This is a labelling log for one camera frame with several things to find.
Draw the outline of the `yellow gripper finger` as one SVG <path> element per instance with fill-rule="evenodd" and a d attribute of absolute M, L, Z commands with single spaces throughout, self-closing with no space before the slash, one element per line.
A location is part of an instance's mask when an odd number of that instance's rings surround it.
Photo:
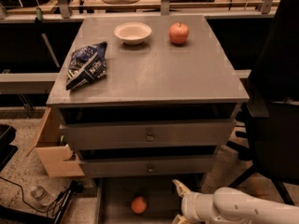
<path fill-rule="evenodd" d="M 182 182 L 180 182 L 177 179 L 173 179 L 172 182 L 176 186 L 176 190 L 178 193 L 178 196 L 183 198 L 186 194 L 190 193 L 190 189 L 186 187 Z"/>
<path fill-rule="evenodd" d="M 172 224 L 188 224 L 188 220 L 185 216 L 176 215 L 172 221 Z"/>

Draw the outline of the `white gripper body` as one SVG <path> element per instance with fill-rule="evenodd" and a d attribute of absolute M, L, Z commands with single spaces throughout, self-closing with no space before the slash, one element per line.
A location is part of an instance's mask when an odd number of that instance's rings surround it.
<path fill-rule="evenodd" d="M 182 197 L 181 212 L 191 224 L 216 224 L 218 217 L 214 195 L 192 191 Z"/>

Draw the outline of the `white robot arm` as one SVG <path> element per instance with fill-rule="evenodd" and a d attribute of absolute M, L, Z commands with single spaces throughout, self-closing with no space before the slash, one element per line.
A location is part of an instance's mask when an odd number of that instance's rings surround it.
<path fill-rule="evenodd" d="M 250 196 L 232 188 L 213 194 L 191 191 L 173 179 L 181 198 L 181 215 L 172 224 L 299 224 L 299 207 Z"/>

